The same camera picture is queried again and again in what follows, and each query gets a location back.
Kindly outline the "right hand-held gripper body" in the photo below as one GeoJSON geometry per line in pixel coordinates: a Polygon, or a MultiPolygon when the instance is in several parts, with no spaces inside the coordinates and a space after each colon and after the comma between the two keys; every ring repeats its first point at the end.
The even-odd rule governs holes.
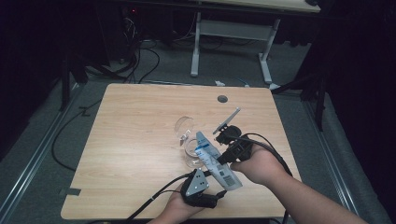
{"type": "Polygon", "coordinates": [[[252,148],[252,142],[250,139],[246,135],[242,135],[242,132],[238,127],[229,125],[239,111],[240,108],[237,107],[231,116],[224,120],[213,132],[213,134],[218,134],[215,138],[218,143],[228,146],[226,151],[223,153],[231,154],[233,157],[232,162],[236,162],[237,160],[248,160],[250,158],[252,148]]]}

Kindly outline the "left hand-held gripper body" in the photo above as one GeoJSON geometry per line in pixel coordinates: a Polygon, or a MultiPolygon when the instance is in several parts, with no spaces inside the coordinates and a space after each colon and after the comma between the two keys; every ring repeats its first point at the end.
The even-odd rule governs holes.
{"type": "Polygon", "coordinates": [[[205,173],[201,169],[194,169],[182,184],[180,194],[184,203],[203,208],[215,208],[218,197],[216,195],[205,194],[209,188],[205,173]]]}

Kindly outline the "white and blue milk carton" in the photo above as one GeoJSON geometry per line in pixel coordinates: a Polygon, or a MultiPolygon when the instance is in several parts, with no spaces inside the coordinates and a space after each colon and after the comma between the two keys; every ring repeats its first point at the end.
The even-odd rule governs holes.
{"type": "Polygon", "coordinates": [[[219,150],[201,132],[196,133],[196,140],[197,147],[194,150],[196,155],[219,184],[228,191],[241,188],[243,184],[237,175],[226,163],[221,164],[218,161],[219,150]]]}

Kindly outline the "clear glass jar with lid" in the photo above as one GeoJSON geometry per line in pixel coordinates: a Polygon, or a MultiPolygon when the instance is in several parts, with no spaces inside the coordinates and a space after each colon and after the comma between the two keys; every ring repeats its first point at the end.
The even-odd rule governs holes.
{"type": "Polygon", "coordinates": [[[194,119],[183,116],[179,118],[174,126],[174,132],[179,145],[184,149],[184,160],[190,168],[201,168],[204,166],[201,159],[195,153],[198,147],[196,131],[194,130],[194,119]]]}

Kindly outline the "person's left hand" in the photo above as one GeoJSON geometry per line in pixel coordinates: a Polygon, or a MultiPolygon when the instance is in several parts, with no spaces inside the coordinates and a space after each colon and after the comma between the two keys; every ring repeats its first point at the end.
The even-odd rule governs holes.
{"type": "Polygon", "coordinates": [[[203,207],[191,206],[184,203],[180,190],[181,185],[171,194],[165,208],[158,216],[158,219],[162,223],[180,224],[204,210],[203,207]]]}

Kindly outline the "person's right hand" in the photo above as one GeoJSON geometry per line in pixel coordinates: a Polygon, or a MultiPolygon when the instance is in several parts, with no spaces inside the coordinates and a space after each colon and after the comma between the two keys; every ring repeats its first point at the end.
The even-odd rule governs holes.
{"type": "Polygon", "coordinates": [[[247,161],[233,162],[231,169],[244,174],[250,181],[265,187],[272,186],[278,179],[288,177],[276,157],[264,147],[254,145],[247,161]]]}

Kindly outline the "black metal stand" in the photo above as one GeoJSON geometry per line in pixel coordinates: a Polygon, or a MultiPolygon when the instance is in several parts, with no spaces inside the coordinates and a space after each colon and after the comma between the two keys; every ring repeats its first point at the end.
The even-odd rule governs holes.
{"type": "Polygon", "coordinates": [[[292,82],[277,87],[272,90],[272,94],[280,94],[287,90],[301,90],[300,99],[302,101],[316,103],[314,110],[314,122],[320,131],[322,127],[322,116],[325,109],[325,92],[326,92],[327,74],[313,73],[304,77],[298,77],[292,82]]]}
{"type": "Polygon", "coordinates": [[[80,55],[68,54],[62,61],[62,104],[61,111],[64,111],[70,101],[70,77],[73,77],[77,84],[86,84],[88,76],[85,72],[84,60],[80,55]]]}

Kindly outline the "white-framed desk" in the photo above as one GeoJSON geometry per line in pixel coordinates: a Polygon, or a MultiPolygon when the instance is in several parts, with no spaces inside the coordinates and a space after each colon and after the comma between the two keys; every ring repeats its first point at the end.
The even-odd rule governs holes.
{"type": "MultiPolygon", "coordinates": [[[[239,6],[251,7],[252,9],[268,9],[274,12],[307,14],[317,14],[320,12],[320,7],[315,0],[197,0],[197,3],[200,7],[202,7],[204,3],[212,3],[231,7],[239,6]]],[[[278,90],[280,86],[275,84],[272,80],[267,59],[280,22],[281,19],[279,17],[275,17],[274,21],[269,25],[221,21],[220,19],[203,19],[201,13],[197,12],[194,49],[191,61],[191,76],[197,77],[199,74],[200,39],[202,35],[259,40],[266,43],[263,52],[258,55],[264,82],[269,86],[271,91],[278,90]]]]}

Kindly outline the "dark computer tower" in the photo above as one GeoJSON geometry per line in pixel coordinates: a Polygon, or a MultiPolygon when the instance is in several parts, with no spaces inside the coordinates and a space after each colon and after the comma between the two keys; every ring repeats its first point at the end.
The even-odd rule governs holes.
{"type": "Polygon", "coordinates": [[[125,38],[126,53],[131,62],[135,61],[135,52],[139,46],[139,21],[135,7],[120,8],[122,33],[125,38]]]}

